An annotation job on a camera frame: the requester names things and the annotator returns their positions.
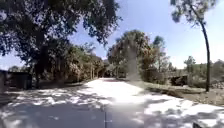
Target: sky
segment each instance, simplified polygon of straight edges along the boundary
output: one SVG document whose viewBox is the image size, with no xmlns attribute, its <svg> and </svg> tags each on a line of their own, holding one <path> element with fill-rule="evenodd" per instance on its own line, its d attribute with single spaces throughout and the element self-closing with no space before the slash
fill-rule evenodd
<svg viewBox="0 0 224 128">
<path fill-rule="evenodd" d="M 206 62 L 206 45 L 200 27 L 191 27 L 182 18 L 180 23 L 172 20 L 171 13 L 173 7 L 169 0 L 117 0 L 120 4 L 118 15 L 122 17 L 119 27 L 108 38 L 108 45 L 100 45 L 94 38 L 90 38 L 87 32 L 78 26 L 78 32 L 69 37 L 74 44 L 94 42 L 95 54 L 106 58 L 107 49 L 115 44 L 115 40 L 126 31 L 133 29 L 145 32 L 153 41 L 154 37 L 162 36 L 166 43 L 166 53 L 170 56 L 170 61 L 177 68 L 184 68 L 184 60 L 188 56 L 193 56 L 196 63 Z M 210 43 L 211 60 L 224 60 L 224 39 L 222 38 L 224 29 L 224 0 L 220 0 L 214 9 L 206 13 L 206 29 Z M 23 63 L 15 52 L 0 57 L 0 68 L 7 69 L 13 65 L 22 66 Z"/>
</svg>

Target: grass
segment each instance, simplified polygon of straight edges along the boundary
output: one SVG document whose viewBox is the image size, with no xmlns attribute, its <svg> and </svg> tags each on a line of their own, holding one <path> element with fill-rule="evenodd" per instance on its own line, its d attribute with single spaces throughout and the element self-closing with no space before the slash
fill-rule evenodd
<svg viewBox="0 0 224 128">
<path fill-rule="evenodd" d="M 203 104 L 224 106 L 224 91 L 220 89 L 211 89 L 210 92 L 205 92 L 205 89 L 202 88 L 159 85 L 142 81 L 128 81 L 128 83 L 144 88 L 147 92 L 166 94 Z"/>
</svg>

